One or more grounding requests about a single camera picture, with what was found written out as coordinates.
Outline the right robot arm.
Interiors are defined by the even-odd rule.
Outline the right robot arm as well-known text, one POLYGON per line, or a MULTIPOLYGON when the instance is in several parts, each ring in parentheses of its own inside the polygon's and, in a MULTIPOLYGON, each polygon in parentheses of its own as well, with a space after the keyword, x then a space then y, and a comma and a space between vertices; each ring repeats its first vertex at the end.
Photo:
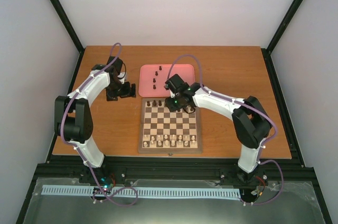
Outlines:
POLYGON ((275 126, 257 98, 230 97, 197 82, 189 85, 177 74, 165 81, 164 88, 170 92, 165 104, 171 112, 204 108, 230 119, 241 143, 238 167, 246 174, 253 174, 265 140, 275 126))

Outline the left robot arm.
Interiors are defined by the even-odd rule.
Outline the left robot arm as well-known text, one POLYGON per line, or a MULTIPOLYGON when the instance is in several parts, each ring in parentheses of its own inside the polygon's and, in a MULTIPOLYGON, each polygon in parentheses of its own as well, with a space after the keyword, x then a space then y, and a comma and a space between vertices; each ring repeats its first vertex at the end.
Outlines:
POLYGON ((65 144, 71 145, 98 183, 110 177, 105 167, 104 154, 97 147, 93 136, 93 120, 90 106, 102 91, 107 101, 119 98, 135 98, 136 85, 126 81, 125 64, 120 58, 110 56, 107 64, 95 65, 85 81, 67 96, 58 96, 54 103, 54 131, 65 144))

